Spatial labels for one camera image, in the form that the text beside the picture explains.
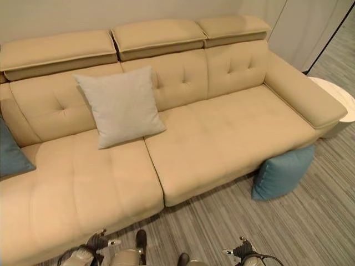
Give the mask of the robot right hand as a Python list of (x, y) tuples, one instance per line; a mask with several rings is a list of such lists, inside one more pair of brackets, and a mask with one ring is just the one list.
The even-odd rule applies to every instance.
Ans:
[(234, 249), (223, 249), (222, 253), (229, 256), (234, 256), (238, 258), (243, 258), (247, 255), (256, 254), (257, 252), (254, 250), (252, 243), (245, 238), (244, 236), (240, 236), (241, 245)]

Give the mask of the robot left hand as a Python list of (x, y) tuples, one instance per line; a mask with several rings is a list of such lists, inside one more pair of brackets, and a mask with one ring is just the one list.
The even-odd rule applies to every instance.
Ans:
[(121, 240), (118, 238), (108, 238), (106, 236), (107, 230), (103, 228), (101, 231), (93, 234), (86, 242), (86, 245), (90, 246), (95, 250), (101, 250), (106, 247), (119, 245), (121, 244)]

